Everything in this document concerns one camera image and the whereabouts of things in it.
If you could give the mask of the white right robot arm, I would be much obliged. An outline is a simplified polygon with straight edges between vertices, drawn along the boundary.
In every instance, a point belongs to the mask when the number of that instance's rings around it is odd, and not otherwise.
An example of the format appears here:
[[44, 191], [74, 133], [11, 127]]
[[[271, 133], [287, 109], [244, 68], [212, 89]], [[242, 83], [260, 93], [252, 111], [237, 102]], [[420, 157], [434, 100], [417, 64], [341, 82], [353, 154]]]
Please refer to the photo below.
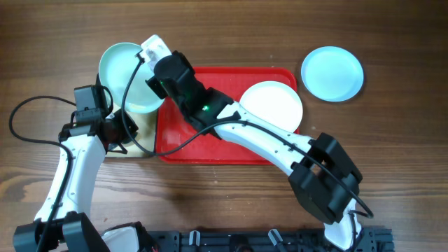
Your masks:
[[199, 134], [243, 146], [280, 168], [300, 205], [323, 222], [325, 238], [339, 249], [355, 248], [362, 176], [336, 139], [294, 134], [254, 116], [233, 98], [205, 88], [180, 52], [147, 50], [141, 56], [154, 73], [148, 86], [172, 98]]

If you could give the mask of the white plate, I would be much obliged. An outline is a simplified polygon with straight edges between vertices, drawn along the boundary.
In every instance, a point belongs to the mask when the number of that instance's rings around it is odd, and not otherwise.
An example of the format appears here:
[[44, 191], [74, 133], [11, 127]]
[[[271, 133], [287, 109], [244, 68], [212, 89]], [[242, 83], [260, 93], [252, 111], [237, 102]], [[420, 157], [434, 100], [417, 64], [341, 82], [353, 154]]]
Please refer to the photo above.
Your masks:
[[253, 115], [288, 132], [295, 132], [302, 122], [303, 105], [297, 92], [278, 81], [252, 85], [239, 103]]

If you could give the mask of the light blue plate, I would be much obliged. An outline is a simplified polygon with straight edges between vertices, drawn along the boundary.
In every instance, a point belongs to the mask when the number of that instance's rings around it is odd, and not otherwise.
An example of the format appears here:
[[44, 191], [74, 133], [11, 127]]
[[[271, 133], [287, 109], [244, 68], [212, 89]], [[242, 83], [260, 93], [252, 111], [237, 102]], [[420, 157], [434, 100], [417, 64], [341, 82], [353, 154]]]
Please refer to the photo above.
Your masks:
[[316, 98], [325, 102], [345, 102], [363, 88], [364, 70], [351, 52], [336, 46], [311, 51], [300, 69], [302, 82]]
[[[135, 55], [140, 51], [140, 45], [135, 43], [117, 43], [106, 50], [100, 59], [99, 80], [111, 91], [113, 101], [118, 106], [122, 104], [125, 88], [139, 63]], [[150, 113], [161, 107], [164, 100], [160, 99], [146, 84], [146, 80], [153, 76], [148, 65], [143, 64], [139, 68], [127, 93], [126, 111]]]

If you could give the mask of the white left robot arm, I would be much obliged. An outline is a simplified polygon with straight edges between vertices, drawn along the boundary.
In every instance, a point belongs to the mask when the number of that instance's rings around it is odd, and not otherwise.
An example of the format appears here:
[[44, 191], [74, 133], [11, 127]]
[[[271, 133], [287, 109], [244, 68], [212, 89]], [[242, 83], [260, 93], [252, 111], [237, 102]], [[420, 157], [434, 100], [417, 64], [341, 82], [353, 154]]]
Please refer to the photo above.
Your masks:
[[140, 251], [140, 223], [99, 234], [89, 219], [97, 172], [109, 144], [122, 144], [137, 126], [122, 110], [83, 127], [65, 125], [61, 153], [48, 196], [34, 222], [16, 228], [16, 251], [50, 251], [65, 243], [69, 251]]

